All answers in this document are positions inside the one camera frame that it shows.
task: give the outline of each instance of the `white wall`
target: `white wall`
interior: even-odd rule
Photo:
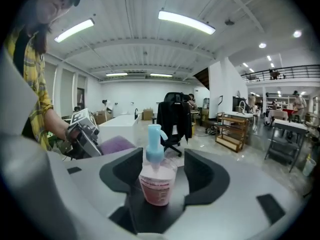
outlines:
[[[193,94],[195,103],[199,108],[203,107],[205,98],[210,98],[210,91],[204,86],[193,88]]]
[[[164,101],[169,92],[184,94],[193,93],[193,85],[179,83],[159,83],[159,82],[114,82],[102,84],[102,99],[111,100],[118,103],[113,107],[113,116],[119,116],[122,112],[133,114],[135,109],[152,108],[154,113],[158,112],[158,104]]]
[[[74,73],[66,69],[62,71],[61,77],[61,90],[60,90],[60,107],[61,116],[71,116],[73,113],[73,103],[72,103],[72,83],[74,80]]]
[[[46,83],[46,89],[48,91],[48,94],[51,100],[54,92],[55,73],[56,73],[56,66],[50,63],[45,63],[44,79]]]
[[[87,77],[85,80],[84,104],[91,112],[100,111],[104,107],[102,100],[105,99],[103,99],[102,87],[103,85],[92,77]]]
[[[66,114],[65,108],[64,108],[65,105],[62,103],[62,100],[61,100],[61,96],[62,96],[61,84],[63,79],[63,71],[65,69],[72,72],[72,74],[76,76],[76,77],[73,77],[71,87],[70,87],[72,98],[71,98],[70,106],[67,105],[68,113],[70,111],[69,109],[71,108],[71,110],[73,110],[73,108],[77,104],[76,100],[77,100],[77,87],[78,87],[79,78],[80,78],[80,81],[79,81],[80,85],[82,84],[82,79],[85,78],[85,91],[84,91],[85,106],[92,112],[101,110],[102,86],[97,78],[67,63],[61,64],[61,60],[49,54],[46,54],[44,58],[46,63],[50,63],[56,67],[55,75],[54,75],[53,93],[52,93],[51,99],[53,99],[53,109],[59,116],[64,116],[62,115],[62,113]]]
[[[233,96],[248,99],[248,88],[236,68],[224,58],[209,67],[210,110],[209,118],[215,118],[217,113],[232,111]]]

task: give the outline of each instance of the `black jacket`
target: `black jacket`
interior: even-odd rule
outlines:
[[[187,102],[179,102],[179,104],[173,101],[159,103],[156,123],[161,125],[161,129],[169,140],[172,137],[175,125],[179,140],[185,136],[188,142],[188,139],[192,137],[190,106]]]

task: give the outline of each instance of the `light blue spray bottle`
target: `light blue spray bottle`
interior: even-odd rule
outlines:
[[[148,145],[146,146],[146,159],[151,163],[154,171],[158,171],[160,163],[165,158],[164,146],[160,143],[160,136],[164,141],[168,139],[166,133],[161,130],[160,124],[148,126]]]

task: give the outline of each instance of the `trash bin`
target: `trash bin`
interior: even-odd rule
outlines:
[[[316,166],[316,162],[313,159],[308,159],[303,168],[302,174],[306,177],[310,175],[314,167]]]

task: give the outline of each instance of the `black railing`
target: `black railing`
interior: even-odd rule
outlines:
[[[320,65],[272,68],[254,73],[245,73],[241,77],[246,83],[292,78],[320,78]]]

